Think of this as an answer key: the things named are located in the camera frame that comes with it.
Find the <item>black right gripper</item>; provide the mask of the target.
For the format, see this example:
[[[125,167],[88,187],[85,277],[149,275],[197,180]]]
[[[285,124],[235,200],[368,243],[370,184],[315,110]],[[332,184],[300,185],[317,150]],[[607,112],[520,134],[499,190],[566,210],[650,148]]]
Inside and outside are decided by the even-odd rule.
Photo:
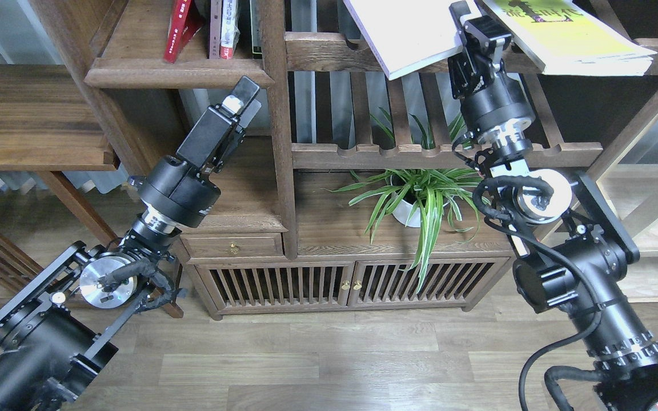
[[[512,34],[475,1],[452,1],[449,7],[462,50],[447,60],[452,96],[460,101],[471,137],[478,143],[517,143],[532,124],[533,112],[522,86],[510,78],[502,60]]]

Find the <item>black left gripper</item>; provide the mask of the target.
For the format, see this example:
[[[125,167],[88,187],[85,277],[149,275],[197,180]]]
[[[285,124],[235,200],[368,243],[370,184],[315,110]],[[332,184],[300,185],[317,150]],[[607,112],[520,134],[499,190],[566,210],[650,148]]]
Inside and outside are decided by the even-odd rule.
[[[248,76],[235,84],[222,104],[207,108],[176,154],[164,156],[149,175],[133,175],[130,184],[162,218],[197,227],[221,195],[209,180],[243,140],[245,128],[262,107],[259,85]]]

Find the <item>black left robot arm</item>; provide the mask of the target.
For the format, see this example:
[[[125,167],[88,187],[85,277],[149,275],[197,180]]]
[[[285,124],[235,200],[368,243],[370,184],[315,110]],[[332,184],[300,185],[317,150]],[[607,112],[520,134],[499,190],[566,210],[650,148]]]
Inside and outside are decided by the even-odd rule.
[[[173,156],[131,179],[146,210],[114,249],[73,242],[0,308],[0,410],[58,410],[75,401],[117,353],[113,336],[136,313],[180,289],[159,263],[220,196],[209,180],[243,140],[261,104],[242,77],[206,109]]]

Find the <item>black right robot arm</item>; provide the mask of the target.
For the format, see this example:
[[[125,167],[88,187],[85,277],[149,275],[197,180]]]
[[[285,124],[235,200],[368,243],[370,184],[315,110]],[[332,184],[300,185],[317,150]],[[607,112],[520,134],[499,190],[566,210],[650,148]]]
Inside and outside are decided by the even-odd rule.
[[[585,172],[563,175],[530,170],[532,143],[523,135],[532,107],[508,77],[502,52],[512,34],[469,2],[448,10],[460,51],[447,60],[454,98],[468,131],[454,145],[486,144],[467,166],[482,182],[472,201],[488,226],[504,232],[515,248],[517,291],[537,313],[560,309],[577,333],[538,349],[523,365],[519,402],[528,409],[528,371],[543,354],[583,341],[593,370],[552,366],[544,381],[558,409],[570,410],[559,380],[592,381],[606,410],[658,410],[658,341],[618,286],[640,252]]]

